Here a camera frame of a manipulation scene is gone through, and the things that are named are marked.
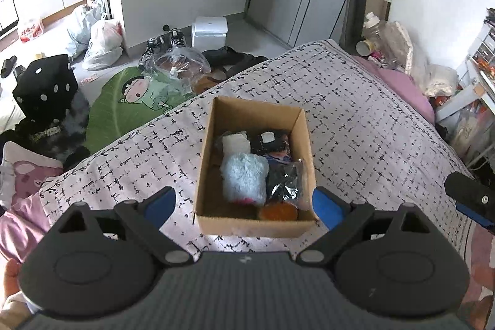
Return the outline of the person left hand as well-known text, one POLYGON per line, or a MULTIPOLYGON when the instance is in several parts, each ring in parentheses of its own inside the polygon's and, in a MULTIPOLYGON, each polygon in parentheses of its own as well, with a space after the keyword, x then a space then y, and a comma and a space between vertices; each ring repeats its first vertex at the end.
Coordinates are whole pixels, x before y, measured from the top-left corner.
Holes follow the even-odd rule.
POLYGON ((16 259, 9 259, 5 265, 5 271, 3 275, 3 289, 4 298, 7 299, 10 296, 19 292, 18 276, 21 265, 16 259))

